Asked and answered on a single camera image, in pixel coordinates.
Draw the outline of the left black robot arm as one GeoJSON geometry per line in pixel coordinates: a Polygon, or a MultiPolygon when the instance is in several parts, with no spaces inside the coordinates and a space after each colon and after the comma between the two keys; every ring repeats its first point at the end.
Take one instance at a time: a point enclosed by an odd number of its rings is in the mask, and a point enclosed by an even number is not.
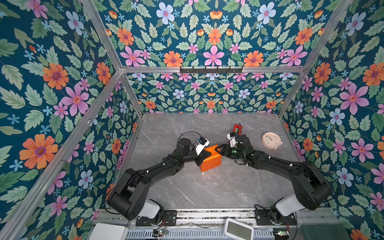
{"type": "Polygon", "coordinates": [[[194,162],[200,166],[212,155],[205,150],[209,144],[204,137],[194,145],[191,140],[180,138],[176,149],[159,164],[143,170],[126,170],[107,196],[107,204],[129,221],[141,217],[158,225],[163,220],[164,207],[154,200],[147,200],[151,186],[177,174],[185,163],[194,162]]]}

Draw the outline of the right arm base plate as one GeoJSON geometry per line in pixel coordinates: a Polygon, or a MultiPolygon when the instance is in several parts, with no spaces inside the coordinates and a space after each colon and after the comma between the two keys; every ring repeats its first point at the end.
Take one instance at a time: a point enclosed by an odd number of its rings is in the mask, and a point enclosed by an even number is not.
{"type": "Polygon", "coordinates": [[[298,223],[295,214],[284,217],[275,210],[271,213],[269,209],[263,208],[256,208],[254,213],[258,226],[296,226],[298,223]]]}

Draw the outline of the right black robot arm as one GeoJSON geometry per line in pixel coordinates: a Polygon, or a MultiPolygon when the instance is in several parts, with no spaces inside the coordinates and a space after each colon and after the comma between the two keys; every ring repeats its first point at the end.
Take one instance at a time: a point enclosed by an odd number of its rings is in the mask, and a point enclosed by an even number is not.
{"type": "Polygon", "coordinates": [[[248,167],[284,177],[293,186],[293,194],[270,207],[271,218],[287,217],[303,209],[314,211],[332,194],[331,185],[314,164],[287,161],[255,150],[246,135],[236,136],[235,141],[234,145],[222,144],[215,151],[228,159],[241,160],[248,167]]]}

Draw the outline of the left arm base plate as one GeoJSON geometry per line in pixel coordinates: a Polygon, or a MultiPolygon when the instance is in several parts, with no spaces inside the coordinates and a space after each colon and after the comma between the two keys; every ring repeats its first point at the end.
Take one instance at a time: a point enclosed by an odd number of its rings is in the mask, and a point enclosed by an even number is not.
{"type": "Polygon", "coordinates": [[[137,227],[160,227],[176,225],[177,211],[176,210],[160,210],[153,218],[140,217],[136,220],[137,227]]]}

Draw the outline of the yellow orange wrapping paper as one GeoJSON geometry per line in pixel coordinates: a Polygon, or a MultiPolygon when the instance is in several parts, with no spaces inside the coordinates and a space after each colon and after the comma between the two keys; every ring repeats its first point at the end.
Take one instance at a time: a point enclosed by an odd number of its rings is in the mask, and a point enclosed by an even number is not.
{"type": "Polygon", "coordinates": [[[218,145],[204,148],[204,151],[208,152],[209,155],[203,160],[203,163],[200,165],[201,172],[206,172],[213,168],[216,168],[222,164],[222,155],[221,151],[216,151],[218,145]]]}

